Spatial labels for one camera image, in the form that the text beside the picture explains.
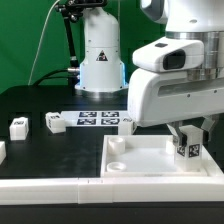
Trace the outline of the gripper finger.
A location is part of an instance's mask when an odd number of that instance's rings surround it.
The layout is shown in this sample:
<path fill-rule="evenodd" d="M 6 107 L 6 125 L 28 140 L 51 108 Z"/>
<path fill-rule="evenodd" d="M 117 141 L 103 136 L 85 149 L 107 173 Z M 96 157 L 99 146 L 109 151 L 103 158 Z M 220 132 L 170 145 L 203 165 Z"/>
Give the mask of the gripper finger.
<path fill-rule="evenodd" d="M 182 146 L 183 134 L 180 130 L 180 122 L 171 122 L 167 124 L 168 129 L 173 135 L 173 144 L 175 147 L 180 148 Z"/>
<path fill-rule="evenodd" d="M 204 141 L 209 142 L 211 140 L 212 132 L 219 121 L 218 115 L 209 115 L 204 118 L 201 125 L 201 129 L 204 131 Z"/>

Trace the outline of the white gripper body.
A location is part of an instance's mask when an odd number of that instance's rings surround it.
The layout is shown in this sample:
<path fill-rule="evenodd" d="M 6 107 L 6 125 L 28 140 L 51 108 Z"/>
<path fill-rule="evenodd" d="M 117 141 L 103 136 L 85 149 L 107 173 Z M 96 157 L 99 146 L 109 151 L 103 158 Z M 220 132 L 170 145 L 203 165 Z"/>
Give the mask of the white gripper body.
<path fill-rule="evenodd" d="M 127 111 L 141 127 L 223 113 L 224 76 L 188 81 L 186 71 L 137 69 L 129 82 Z"/>

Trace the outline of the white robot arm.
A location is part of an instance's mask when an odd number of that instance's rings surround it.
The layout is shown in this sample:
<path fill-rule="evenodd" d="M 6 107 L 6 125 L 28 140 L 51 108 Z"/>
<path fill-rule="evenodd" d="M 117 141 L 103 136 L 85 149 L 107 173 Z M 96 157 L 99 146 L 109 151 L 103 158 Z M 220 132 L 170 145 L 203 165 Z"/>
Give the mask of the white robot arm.
<path fill-rule="evenodd" d="M 164 36 L 136 49 L 127 110 L 139 126 L 224 112 L 224 0 L 141 0 Z"/>

